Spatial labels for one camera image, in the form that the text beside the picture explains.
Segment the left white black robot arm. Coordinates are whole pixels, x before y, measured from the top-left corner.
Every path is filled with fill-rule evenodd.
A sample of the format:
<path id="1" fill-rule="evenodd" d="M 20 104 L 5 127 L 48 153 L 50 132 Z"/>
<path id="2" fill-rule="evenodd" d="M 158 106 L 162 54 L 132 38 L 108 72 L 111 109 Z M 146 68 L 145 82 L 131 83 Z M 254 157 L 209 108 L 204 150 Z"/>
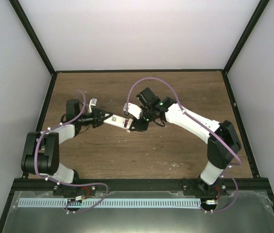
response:
<path id="1" fill-rule="evenodd" d="M 80 134 L 83 126 L 96 128 L 113 116 L 111 112 L 94 106 L 80 105 L 77 99 L 68 100 L 66 113 L 58 126 L 41 132 L 29 132 L 21 160 L 23 172 L 64 183 L 63 189 L 70 196 L 80 192 L 81 184 L 76 181 L 78 175 L 75 171 L 60 163 L 60 144 Z"/>

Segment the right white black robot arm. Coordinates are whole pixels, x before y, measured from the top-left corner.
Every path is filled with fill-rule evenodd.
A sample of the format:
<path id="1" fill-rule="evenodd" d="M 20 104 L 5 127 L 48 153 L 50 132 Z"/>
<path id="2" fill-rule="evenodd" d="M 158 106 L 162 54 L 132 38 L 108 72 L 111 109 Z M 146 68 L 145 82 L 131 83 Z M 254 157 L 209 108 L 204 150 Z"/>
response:
<path id="1" fill-rule="evenodd" d="M 220 123 L 202 117 L 169 97 L 161 100 L 150 88 L 136 97 L 141 106 L 126 102 L 123 108 L 125 114 L 133 115 L 130 131 L 144 132 L 150 122 L 160 119 L 161 127 L 166 123 L 175 124 L 206 143 L 208 162 L 197 178 L 197 189 L 204 196 L 211 194 L 223 171 L 232 165 L 233 159 L 238 159 L 241 143 L 234 125 L 227 120 Z"/>

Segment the white remote control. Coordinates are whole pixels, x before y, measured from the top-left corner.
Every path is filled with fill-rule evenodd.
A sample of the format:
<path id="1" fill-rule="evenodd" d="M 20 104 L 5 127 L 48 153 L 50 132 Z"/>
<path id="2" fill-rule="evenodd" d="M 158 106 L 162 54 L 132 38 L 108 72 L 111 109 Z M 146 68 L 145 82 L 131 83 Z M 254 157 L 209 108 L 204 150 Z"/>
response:
<path id="1" fill-rule="evenodd" d="M 128 127 L 125 128 L 124 123 L 125 123 L 125 120 L 127 120 L 127 119 L 129 120 L 129 124 L 128 124 Z M 129 130 L 132 122 L 133 122 L 133 120 L 131 118 L 124 118 L 124 117 L 121 117 L 118 115 L 113 115 L 108 120 L 106 120 L 104 123 L 109 124 L 111 126 L 121 128 L 121 129 Z"/>

